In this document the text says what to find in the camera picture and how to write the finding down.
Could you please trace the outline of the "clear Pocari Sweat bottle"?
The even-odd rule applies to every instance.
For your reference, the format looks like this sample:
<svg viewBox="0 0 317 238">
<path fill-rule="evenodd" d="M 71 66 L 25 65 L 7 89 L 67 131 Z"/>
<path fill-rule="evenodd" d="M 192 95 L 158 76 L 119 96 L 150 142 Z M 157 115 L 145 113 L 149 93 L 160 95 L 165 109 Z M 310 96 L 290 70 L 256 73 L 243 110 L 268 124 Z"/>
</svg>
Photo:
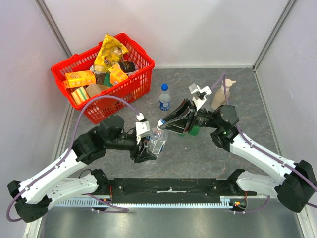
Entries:
<svg viewBox="0 0 317 238">
<path fill-rule="evenodd" d="M 153 127 L 147 145 L 148 151 L 158 156 L 163 151 L 167 139 L 168 132 L 166 130 L 159 130 L 157 126 Z"/>
</svg>

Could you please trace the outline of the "green plastic bottle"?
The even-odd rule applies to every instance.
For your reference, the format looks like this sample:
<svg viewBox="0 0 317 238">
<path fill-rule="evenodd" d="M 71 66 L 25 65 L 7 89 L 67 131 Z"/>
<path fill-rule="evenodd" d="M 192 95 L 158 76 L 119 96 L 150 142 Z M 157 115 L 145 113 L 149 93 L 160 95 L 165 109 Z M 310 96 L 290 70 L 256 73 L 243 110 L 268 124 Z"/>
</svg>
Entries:
<svg viewBox="0 0 317 238">
<path fill-rule="evenodd" d="M 197 136 L 200 132 L 200 127 L 199 126 L 193 126 L 192 129 L 190 131 L 187 132 L 187 134 L 191 135 L 191 136 Z"/>
</svg>

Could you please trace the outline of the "blue cap drink bottle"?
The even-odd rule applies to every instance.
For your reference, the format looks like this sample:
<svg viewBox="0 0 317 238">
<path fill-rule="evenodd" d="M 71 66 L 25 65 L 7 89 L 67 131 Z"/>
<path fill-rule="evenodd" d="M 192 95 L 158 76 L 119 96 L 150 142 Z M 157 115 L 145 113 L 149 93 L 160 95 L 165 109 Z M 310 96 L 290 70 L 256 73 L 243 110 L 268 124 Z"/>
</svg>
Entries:
<svg viewBox="0 0 317 238">
<path fill-rule="evenodd" d="M 170 91 L 167 84 L 161 86 L 161 92 L 159 95 L 159 108 L 166 112 L 170 109 Z"/>
</svg>

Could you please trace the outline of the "white blue bottle cap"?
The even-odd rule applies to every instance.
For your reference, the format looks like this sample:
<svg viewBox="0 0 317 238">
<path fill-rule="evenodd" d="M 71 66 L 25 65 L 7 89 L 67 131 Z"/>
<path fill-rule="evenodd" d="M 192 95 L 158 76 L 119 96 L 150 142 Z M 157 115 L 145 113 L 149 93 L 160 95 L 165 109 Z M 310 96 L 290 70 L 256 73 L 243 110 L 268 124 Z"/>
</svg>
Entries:
<svg viewBox="0 0 317 238">
<path fill-rule="evenodd" d="M 157 128 L 158 128 L 159 130 L 162 130 L 162 127 L 163 127 L 163 125 L 164 125 L 165 123 L 166 123 L 165 120 L 160 119 L 160 120 L 157 122 Z"/>
</svg>

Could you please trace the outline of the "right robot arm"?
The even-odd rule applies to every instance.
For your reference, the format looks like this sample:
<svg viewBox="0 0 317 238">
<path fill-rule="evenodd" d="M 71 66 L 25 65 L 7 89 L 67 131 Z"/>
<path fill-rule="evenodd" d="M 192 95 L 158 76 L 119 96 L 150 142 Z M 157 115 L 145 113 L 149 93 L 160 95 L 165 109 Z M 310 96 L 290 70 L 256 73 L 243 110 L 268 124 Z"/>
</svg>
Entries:
<svg viewBox="0 0 317 238">
<path fill-rule="evenodd" d="M 239 170 L 227 182 L 228 192 L 238 195 L 243 190 L 276 197 L 289 210 L 299 213 L 317 191 L 317 181 L 310 163 L 294 162 L 256 143 L 237 127 L 236 109 L 221 105 L 215 111 L 197 109 L 193 101 L 181 105 L 159 122 L 159 128 L 178 134 L 189 133 L 194 126 L 214 128 L 213 143 L 238 155 L 266 172 L 266 176 Z"/>
</svg>

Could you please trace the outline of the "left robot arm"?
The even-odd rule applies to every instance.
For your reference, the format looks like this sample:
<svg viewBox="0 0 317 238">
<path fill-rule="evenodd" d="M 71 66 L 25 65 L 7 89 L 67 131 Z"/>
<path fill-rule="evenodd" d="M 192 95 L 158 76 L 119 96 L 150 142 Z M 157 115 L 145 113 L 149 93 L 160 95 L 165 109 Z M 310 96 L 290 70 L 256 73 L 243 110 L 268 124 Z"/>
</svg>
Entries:
<svg viewBox="0 0 317 238">
<path fill-rule="evenodd" d="M 124 119 L 111 115 L 99 126 L 80 135 L 70 147 L 30 179 L 8 184 L 13 198 L 11 206 L 19 216 L 18 220 L 33 222 L 44 216 L 55 205 L 78 195 L 102 195 L 110 191 L 110 182 L 101 169 L 92 170 L 88 175 L 64 183 L 63 180 L 74 172 L 102 158 L 107 149 L 129 151 L 136 163 L 155 159 L 146 151 L 144 139 L 150 133 L 150 123 L 141 119 L 135 127 L 124 132 Z"/>
</svg>

